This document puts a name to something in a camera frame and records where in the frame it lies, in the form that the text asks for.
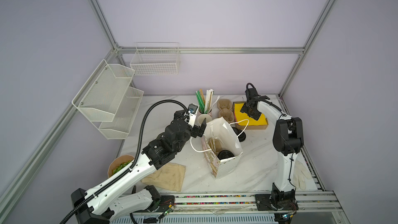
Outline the paper cups black sleeve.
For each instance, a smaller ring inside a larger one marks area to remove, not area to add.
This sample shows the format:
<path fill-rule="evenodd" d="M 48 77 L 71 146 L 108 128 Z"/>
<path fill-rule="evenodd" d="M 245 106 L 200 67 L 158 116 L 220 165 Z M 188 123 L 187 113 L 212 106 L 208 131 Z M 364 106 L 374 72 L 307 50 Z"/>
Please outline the paper cups black sleeve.
<path fill-rule="evenodd" d="M 204 121 L 206 123 L 212 121 L 212 116 L 209 114 L 201 114 L 197 117 L 198 124 L 201 125 Z"/>

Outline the pulp two-cup carrier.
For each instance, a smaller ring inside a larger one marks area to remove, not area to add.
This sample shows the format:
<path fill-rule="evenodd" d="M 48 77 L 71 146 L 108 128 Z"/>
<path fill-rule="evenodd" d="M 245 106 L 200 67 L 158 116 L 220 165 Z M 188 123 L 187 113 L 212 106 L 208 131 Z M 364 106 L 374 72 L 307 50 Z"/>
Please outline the pulp two-cup carrier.
<path fill-rule="evenodd" d="M 222 151 L 222 142 L 217 138 L 210 138 L 208 145 L 214 154 L 218 155 Z"/>

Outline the cartoon animal paper gift bag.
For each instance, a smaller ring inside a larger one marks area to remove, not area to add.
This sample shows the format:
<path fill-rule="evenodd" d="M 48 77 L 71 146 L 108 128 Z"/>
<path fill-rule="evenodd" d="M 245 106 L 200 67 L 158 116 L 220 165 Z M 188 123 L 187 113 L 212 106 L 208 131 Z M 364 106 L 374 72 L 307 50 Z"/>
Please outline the cartoon animal paper gift bag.
<path fill-rule="evenodd" d="M 241 142 L 246 139 L 244 130 L 234 127 L 224 118 L 214 119 L 206 124 L 201 137 L 201 149 L 214 179 L 231 174 L 243 156 Z"/>

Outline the black plastic cup lids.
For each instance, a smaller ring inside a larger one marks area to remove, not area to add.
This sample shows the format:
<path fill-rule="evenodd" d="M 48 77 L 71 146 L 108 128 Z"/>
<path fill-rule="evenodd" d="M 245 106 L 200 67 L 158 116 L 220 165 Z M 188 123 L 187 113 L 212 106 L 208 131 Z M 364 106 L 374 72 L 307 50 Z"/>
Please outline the black plastic cup lids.
<path fill-rule="evenodd" d="M 246 134 L 243 130 L 236 129 L 234 131 L 240 143 L 246 140 Z"/>

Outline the green paper cup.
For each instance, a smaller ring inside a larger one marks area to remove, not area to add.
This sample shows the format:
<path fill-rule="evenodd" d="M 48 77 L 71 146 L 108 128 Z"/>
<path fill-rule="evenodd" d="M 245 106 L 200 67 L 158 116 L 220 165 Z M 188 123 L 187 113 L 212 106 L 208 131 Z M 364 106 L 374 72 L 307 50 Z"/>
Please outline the green paper cup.
<path fill-rule="evenodd" d="M 222 150 L 218 153 L 217 157 L 219 160 L 224 160 L 224 159 L 233 158 L 234 154 L 229 150 Z"/>

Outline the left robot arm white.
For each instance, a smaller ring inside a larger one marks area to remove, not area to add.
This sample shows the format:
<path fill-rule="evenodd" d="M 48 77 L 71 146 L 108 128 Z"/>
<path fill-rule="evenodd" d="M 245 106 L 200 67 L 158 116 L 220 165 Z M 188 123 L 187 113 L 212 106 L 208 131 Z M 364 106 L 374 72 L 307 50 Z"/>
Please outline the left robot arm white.
<path fill-rule="evenodd" d="M 75 216 L 80 224 L 109 224 L 136 211 L 158 209 L 161 195 L 155 186 L 125 196 L 140 180 L 173 160 L 191 138 L 202 137 L 206 122 L 175 118 L 153 141 L 138 150 L 136 158 L 115 175 L 89 189 L 72 193 L 73 210 L 62 220 L 65 224 Z"/>

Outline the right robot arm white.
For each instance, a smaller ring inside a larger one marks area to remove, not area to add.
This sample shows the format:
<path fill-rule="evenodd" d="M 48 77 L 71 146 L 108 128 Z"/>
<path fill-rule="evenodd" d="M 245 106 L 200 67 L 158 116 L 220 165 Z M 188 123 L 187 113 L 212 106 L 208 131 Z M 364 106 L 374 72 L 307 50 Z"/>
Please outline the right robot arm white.
<path fill-rule="evenodd" d="M 253 84 L 245 90 L 246 102 L 240 112 L 259 120 L 264 115 L 275 126 L 273 146 L 278 152 L 277 176 L 270 196 L 271 208 L 282 210 L 295 203 L 296 185 L 293 183 L 294 167 L 304 146 L 303 123 L 299 117 L 286 114 L 266 95 L 259 95 Z"/>

